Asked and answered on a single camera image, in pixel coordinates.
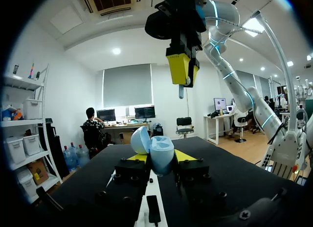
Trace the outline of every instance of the ceiling light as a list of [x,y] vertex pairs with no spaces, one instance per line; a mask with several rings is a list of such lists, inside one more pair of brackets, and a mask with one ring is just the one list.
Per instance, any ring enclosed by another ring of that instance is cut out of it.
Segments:
[[[258,30],[260,32],[263,32],[265,29],[264,27],[256,20],[256,18],[249,19],[244,25],[244,28],[252,29],[252,30]],[[257,36],[257,33],[254,33],[252,31],[245,30],[246,33],[251,35],[252,37]]]
[[292,61],[287,62],[287,66],[292,67],[293,66],[293,62]]
[[119,48],[114,48],[114,49],[112,50],[112,52],[113,52],[114,55],[118,55],[118,54],[121,53],[121,49],[119,49]]
[[16,79],[22,79],[22,77],[18,76],[18,75],[12,75],[13,78],[16,78]]

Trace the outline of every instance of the computer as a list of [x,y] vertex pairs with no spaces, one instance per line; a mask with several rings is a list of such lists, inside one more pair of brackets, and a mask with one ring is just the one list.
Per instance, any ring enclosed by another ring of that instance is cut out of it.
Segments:
[[105,122],[116,121],[115,109],[112,110],[98,110],[97,116],[99,119]]
[[155,118],[155,107],[148,106],[148,107],[136,107],[135,108],[135,118]]
[[215,110],[219,111],[220,108],[222,110],[226,110],[226,99],[225,98],[214,98]]
[[226,105],[227,113],[230,113],[234,108],[234,105]]

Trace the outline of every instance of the black table surface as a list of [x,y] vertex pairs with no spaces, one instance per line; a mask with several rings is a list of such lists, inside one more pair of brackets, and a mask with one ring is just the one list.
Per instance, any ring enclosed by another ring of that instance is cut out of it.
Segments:
[[[248,207],[260,198],[272,198],[281,187],[288,191],[286,206],[289,206],[303,189],[199,137],[173,140],[173,144],[175,149],[209,162],[214,186],[227,193],[227,205],[234,211]],[[106,187],[118,161],[133,155],[135,152],[130,145],[107,147],[69,177],[52,193],[52,197],[62,206],[76,204],[78,199],[93,203],[95,193]],[[188,215],[188,203],[179,196],[174,174],[158,177],[158,182],[168,226],[193,226]]]

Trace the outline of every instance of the black bag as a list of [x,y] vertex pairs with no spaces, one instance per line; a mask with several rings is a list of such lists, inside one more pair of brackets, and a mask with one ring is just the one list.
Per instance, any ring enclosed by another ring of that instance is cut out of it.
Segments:
[[160,125],[156,125],[156,128],[153,129],[153,136],[163,136],[163,127]]

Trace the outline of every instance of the yellow pad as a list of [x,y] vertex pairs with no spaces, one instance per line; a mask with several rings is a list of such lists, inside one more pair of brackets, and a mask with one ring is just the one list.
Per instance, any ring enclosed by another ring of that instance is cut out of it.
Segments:
[[198,73],[199,68],[197,66],[194,66],[194,81],[193,81],[193,85],[195,84],[195,80],[196,80],[196,76]]
[[178,162],[185,161],[186,159],[187,160],[197,160],[194,157],[191,157],[190,155],[187,155],[187,154],[185,154],[185,153],[183,153],[182,151],[179,151],[179,150],[175,150],[175,154],[176,154],[176,158],[177,158]]
[[136,159],[138,159],[138,160],[144,161],[144,162],[146,163],[146,161],[147,161],[147,156],[148,156],[148,155],[136,154],[136,155],[134,155],[134,156],[128,158],[128,160],[136,160]]
[[185,53],[166,57],[170,65],[173,84],[187,84],[190,58]]

